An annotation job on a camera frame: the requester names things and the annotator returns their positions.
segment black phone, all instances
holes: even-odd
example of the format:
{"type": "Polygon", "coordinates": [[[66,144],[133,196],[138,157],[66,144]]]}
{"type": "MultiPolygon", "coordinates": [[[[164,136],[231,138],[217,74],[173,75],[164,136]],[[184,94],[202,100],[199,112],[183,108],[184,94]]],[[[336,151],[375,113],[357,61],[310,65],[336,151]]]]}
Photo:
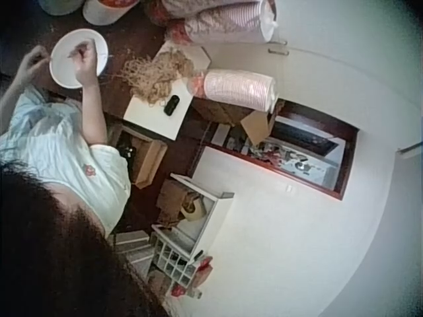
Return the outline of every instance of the black phone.
{"type": "Polygon", "coordinates": [[[176,109],[176,106],[178,106],[178,103],[179,103],[179,97],[174,94],[173,96],[171,96],[171,99],[169,99],[169,101],[167,102],[165,106],[165,109],[164,109],[165,113],[168,116],[171,116],[174,110],[176,109]]]}

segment white t-shirt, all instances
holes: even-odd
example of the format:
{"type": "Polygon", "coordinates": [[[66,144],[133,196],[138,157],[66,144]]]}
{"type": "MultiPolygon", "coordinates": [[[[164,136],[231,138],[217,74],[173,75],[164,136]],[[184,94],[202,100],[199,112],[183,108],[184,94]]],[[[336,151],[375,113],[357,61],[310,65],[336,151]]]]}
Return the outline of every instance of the white t-shirt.
{"type": "Polygon", "coordinates": [[[106,145],[88,146],[81,113],[66,104],[45,104],[38,92],[19,98],[11,126],[0,137],[0,158],[26,163],[45,183],[73,190],[100,219],[108,236],[130,195],[127,162],[106,145]]]}

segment dark hair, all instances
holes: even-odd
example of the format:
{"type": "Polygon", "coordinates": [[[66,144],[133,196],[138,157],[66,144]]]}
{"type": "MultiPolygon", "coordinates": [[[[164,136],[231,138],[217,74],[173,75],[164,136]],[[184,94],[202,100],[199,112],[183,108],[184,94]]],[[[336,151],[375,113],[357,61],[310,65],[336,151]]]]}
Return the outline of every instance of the dark hair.
{"type": "Polygon", "coordinates": [[[1,316],[168,316],[84,211],[0,164],[1,316]]]}

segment noodles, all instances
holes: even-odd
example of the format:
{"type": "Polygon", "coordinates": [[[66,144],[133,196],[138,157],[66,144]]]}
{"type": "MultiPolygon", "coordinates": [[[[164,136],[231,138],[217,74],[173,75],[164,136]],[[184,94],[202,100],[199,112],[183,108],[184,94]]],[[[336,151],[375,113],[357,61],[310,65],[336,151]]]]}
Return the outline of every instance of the noodles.
{"type": "Polygon", "coordinates": [[[192,61],[179,50],[163,52],[155,59],[133,59],[122,69],[124,80],[131,86],[131,93],[149,104],[166,99],[172,91],[172,82],[179,77],[191,77],[192,61]]]}

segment window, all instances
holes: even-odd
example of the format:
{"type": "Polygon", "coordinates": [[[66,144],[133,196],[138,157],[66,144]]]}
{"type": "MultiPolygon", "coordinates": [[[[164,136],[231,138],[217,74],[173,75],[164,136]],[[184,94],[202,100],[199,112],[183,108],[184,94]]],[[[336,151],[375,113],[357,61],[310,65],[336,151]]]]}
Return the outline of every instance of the window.
{"type": "Polygon", "coordinates": [[[259,144],[251,143],[241,125],[220,125],[212,146],[342,199],[357,132],[332,116],[285,102],[270,135],[259,144]]]}

